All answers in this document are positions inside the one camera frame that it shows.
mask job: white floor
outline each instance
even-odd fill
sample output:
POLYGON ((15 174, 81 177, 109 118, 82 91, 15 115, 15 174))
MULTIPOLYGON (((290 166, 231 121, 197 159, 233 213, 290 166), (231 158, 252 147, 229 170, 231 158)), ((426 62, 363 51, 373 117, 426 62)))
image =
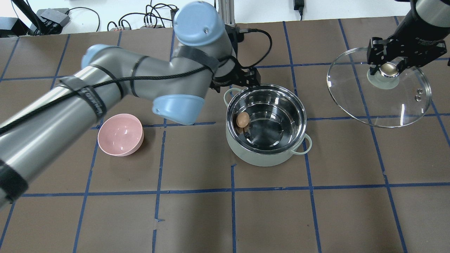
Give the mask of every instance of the white floor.
MULTIPOLYGON (((149 0, 28 0, 36 12, 47 8, 88 7, 100 15, 100 31, 106 31, 109 21, 117 22, 124 14, 145 12, 149 0)), ((175 4, 180 9, 192 0, 153 0, 157 3, 175 4)), ((214 4, 214 0, 205 0, 214 4)), ((10 0, 0 0, 0 17, 15 17, 10 0)), ((237 23, 263 23, 300 20, 300 14, 293 10, 293 0, 234 0, 235 19, 237 23)), ((362 18, 402 16, 408 13, 409 3, 394 0, 305 0, 303 20, 362 18)), ((27 24, 31 22, 16 8, 19 17, 27 24)), ((163 17, 170 18, 169 10, 160 9, 163 17)), ((84 9, 77 9, 70 14, 71 21, 63 33, 92 32, 97 28, 97 16, 84 9)), ((131 28, 144 25, 142 15, 126 18, 131 28)))

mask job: silver robot arm tube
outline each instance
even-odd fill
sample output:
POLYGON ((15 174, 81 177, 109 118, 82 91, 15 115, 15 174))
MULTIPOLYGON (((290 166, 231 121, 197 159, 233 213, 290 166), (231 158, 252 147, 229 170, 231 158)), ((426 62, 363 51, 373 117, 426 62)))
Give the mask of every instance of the silver robot arm tube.
MULTIPOLYGON (((35 111, 55 99, 89 90, 91 85, 130 76, 167 76, 208 66, 216 76, 234 67, 217 59, 232 55, 233 49, 218 13, 208 3, 194 2, 183 8, 174 20, 180 44, 170 62, 96 45, 83 58, 84 68, 43 95, 12 118, 35 111)), ((40 112, 26 122, 0 135, 0 207, 15 201, 79 136, 127 94, 153 100, 153 112, 183 124, 192 124, 201 107, 212 73, 203 70, 186 77, 166 80, 122 81, 95 88, 85 96, 73 96, 40 112)))

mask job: white pot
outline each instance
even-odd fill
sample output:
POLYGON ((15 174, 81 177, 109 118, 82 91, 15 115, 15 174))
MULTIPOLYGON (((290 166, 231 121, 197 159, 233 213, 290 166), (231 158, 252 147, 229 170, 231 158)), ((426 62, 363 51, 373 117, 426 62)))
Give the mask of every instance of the white pot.
MULTIPOLYGON (((282 92, 290 92, 284 88, 282 88, 282 89, 283 89, 282 92)), ((227 92, 225 92, 224 102, 227 105, 227 107, 230 107, 230 106, 226 102, 226 96, 228 94, 230 94, 231 91, 241 91, 241 90, 238 88, 231 88, 227 92)), ((239 99, 238 97, 236 97, 237 95, 235 95, 235 97, 231 100, 230 104, 235 104, 238 102, 238 101, 235 101, 236 99, 239 99)), ((301 102, 300 102, 300 105, 301 105, 301 110, 304 111, 304 108, 303 108, 303 105, 301 104, 301 102)), ((305 124, 304 127, 306 127, 306 114, 303 113, 303 116, 305 117, 305 119, 302 122, 304 122, 304 124, 305 124)), ((299 136, 297 141, 295 143, 289 144, 291 146, 291 148, 285 149, 281 152, 276 152, 274 154, 261 154, 261 152, 258 152, 257 150, 250 150, 249 148, 246 148, 241 143, 239 143, 236 140, 236 138, 233 137, 233 134, 231 132, 232 130, 230 127, 228 127, 228 125, 229 124, 227 123, 227 127, 225 128, 225 134, 226 134, 226 139, 227 139, 228 145, 230 146, 231 150, 240 159, 242 159, 243 161, 245 161, 249 164, 252 164, 252 165, 261 166, 261 167, 275 166, 275 165, 285 162, 293 155, 304 155, 304 154, 308 153, 312 147, 312 140, 306 133, 304 133, 304 129, 303 129, 303 133, 299 136), (297 152, 296 150, 301 146, 301 144, 305 138, 309 142, 309 147, 304 152, 297 152)))

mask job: pot handle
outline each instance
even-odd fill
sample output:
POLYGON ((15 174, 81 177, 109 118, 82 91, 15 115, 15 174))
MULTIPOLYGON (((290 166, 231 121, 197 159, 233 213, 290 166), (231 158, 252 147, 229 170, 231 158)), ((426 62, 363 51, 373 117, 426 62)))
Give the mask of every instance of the pot handle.
POLYGON ((224 94, 224 103, 225 103, 225 105, 228 107, 228 102, 226 101, 226 95, 227 94, 229 94, 230 92, 232 92, 232 91, 237 91, 237 92, 239 92, 239 91, 241 91, 241 89, 239 89, 239 88, 230 88, 229 90, 227 90, 226 92, 225 92, 225 94, 224 94))
POLYGON ((303 152, 296 152, 296 151, 294 151, 294 150, 291 150, 291 153, 292 154, 295 154, 295 155, 304 155, 304 154, 306 154, 306 153, 308 153, 309 151, 310 151, 310 149, 311 149, 311 147, 312 147, 312 140, 311 140, 311 137, 309 137, 309 135, 307 135, 307 134, 305 134, 305 139, 307 139, 308 140, 308 143, 309 143, 309 147, 306 149, 306 151, 303 151, 303 152))

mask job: robotic arm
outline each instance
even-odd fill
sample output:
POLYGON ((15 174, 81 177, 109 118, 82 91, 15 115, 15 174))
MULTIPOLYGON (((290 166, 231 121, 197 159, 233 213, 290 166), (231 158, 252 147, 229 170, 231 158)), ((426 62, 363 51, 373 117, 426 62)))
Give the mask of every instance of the robotic arm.
POLYGON ((210 4, 185 6, 173 25, 180 43, 170 62, 94 45, 83 57, 81 71, 62 78, 57 87, 0 125, 0 207, 20 197, 46 166, 125 95, 153 100, 155 114, 190 125, 208 88, 221 86, 217 80, 226 85, 259 84, 255 75, 229 60, 235 59, 235 52, 223 20, 210 4))
POLYGON ((425 66, 447 53, 443 39, 450 34, 450 0, 410 2, 411 10, 393 35, 385 40, 371 38, 367 62, 376 65, 370 68, 371 75, 381 70, 383 75, 396 77, 406 68, 425 66), (395 68, 390 61, 396 57, 403 60, 395 68))

